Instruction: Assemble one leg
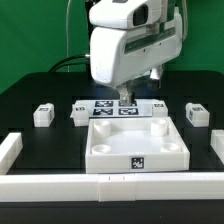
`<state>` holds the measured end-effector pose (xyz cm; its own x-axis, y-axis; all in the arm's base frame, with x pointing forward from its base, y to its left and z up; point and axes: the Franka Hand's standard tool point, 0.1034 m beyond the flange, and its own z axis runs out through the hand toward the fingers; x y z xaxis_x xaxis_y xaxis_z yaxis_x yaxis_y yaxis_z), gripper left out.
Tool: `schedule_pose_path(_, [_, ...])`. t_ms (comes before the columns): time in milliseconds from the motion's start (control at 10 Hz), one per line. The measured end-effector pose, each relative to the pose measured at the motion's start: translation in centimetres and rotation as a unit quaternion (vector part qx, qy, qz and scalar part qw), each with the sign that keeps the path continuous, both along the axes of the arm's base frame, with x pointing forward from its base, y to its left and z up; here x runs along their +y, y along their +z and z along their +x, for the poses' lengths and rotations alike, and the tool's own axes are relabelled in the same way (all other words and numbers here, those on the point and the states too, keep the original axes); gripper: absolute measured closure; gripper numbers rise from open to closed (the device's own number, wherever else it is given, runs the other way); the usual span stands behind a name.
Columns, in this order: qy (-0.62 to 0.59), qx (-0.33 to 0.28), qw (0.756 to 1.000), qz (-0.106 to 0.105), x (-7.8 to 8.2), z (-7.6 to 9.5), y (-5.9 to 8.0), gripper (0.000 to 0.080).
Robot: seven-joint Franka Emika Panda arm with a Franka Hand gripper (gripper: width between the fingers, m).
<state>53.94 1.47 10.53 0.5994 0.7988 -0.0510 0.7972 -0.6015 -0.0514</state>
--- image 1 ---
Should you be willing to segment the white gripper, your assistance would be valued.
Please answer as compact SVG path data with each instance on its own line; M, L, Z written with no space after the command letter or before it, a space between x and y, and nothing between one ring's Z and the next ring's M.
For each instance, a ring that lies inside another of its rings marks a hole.
M147 26L132 30L95 28L90 41L92 78L101 85L116 88L180 54L180 17L167 22L160 34L150 35L150 31ZM129 87L121 86L119 94L122 105L132 104Z

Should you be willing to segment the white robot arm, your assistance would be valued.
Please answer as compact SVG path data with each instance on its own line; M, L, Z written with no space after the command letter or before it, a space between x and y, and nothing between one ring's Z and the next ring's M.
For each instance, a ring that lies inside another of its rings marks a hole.
M186 0L101 0L89 11L90 68L99 84L132 103L129 83L141 76L158 82L163 65L178 57L188 33Z

